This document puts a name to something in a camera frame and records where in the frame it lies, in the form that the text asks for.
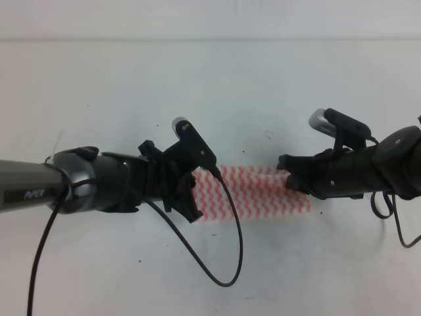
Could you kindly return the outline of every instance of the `white wall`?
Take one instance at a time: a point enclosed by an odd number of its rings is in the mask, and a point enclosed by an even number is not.
[[[417,0],[1,0],[0,38],[421,36]]]
[[[4,38],[21,39],[141,39],[165,33],[164,28],[141,33],[142,28],[134,27],[140,26],[131,24],[137,23],[130,14],[135,15],[134,3],[132,10],[115,9],[114,15],[104,9],[109,8],[106,4],[83,10],[88,4],[72,3],[2,3],[7,10],[0,10],[0,32]],[[263,3],[263,7],[275,5]],[[305,19],[304,32],[297,17],[305,16],[305,10],[291,13],[295,32],[291,34],[318,35],[311,26],[322,21],[328,25],[336,20],[328,29],[340,30],[347,14],[340,15],[342,9],[335,3],[290,2],[290,7],[313,8],[319,14],[317,20]],[[378,14],[377,21],[383,24],[377,25],[385,26],[377,29],[381,32],[365,28],[340,34],[417,34],[417,28],[409,25],[416,20],[415,2],[399,7],[399,12],[411,13],[403,18],[408,24],[401,25],[406,28],[395,28],[395,33],[386,28],[399,26],[396,19],[391,19],[395,24],[389,22],[387,12],[393,5],[397,4],[372,2],[375,7],[363,7]],[[347,12],[361,7],[359,3]],[[334,10],[330,11],[334,16],[326,14],[327,8]],[[59,16],[60,10],[66,14]],[[39,17],[24,19],[25,12],[26,16],[38,12]],[[99,18],[77,23],[70,18],[73,14]],[[104,16],[113,22],[111,26],[105,25]],[[127,20],[125,16],[131,22],[118,23]],[[186,21],[178,29],[178,23],[169,25],[164,36],[201,36],[186,33]],[[203,34],[241,35],[234,30],[223,34],[203,28]],[[103,151],[136,154],[146,139],[164,149],[176,141],[172,119],[183,115],[212,147],[219,163],[273,165],[283,153],[312,155],[333,144],[307,125],[309,115],[319,107],[333,107],[360,119],[381,140],[399,128],[418,124],[419,56],[419,41],[3,42],[1,157],[43,161],[60,129],[64,135],[59,150],[96,145]],[[267,130],[273,132],[271,140]],[[421,231],[421,199],[398,203],[405,238],[412,240]],[[61,215],[39,266],[34,314],[419,314],[421,246],[403,249],[393,220],[383,225],[371,214],[367,197],[362,201],[313,199],[312,210],[274,222],[243,223],[243,271],[238,283],[227,289],[206,277],[146,206],[130,215],[94,211]],[[24,314],[32,260],[50,213],[40,207],[0,216],[1,315]],[[211,270],[229,279],[237,261],[234,224],[187,224],[176,214],[172,218]]]

